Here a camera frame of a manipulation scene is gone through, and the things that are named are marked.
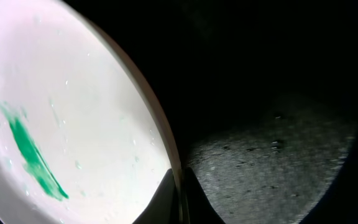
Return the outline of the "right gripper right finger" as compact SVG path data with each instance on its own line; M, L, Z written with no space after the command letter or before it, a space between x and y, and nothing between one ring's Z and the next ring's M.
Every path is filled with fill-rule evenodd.
M183 186L186 193L190 223L194 224L225 224L211 206L193 169L187 167L183 171Z

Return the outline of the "white plate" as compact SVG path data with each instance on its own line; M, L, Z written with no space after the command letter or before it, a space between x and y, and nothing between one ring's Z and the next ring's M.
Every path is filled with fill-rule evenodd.
M0 1L0 221L133 223L180 168L115 41L62 1Z

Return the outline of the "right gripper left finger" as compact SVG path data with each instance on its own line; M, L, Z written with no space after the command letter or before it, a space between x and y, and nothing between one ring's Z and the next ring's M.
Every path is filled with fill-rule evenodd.
M173 172L167 170L146 209L133 224L179 224L179 203Z

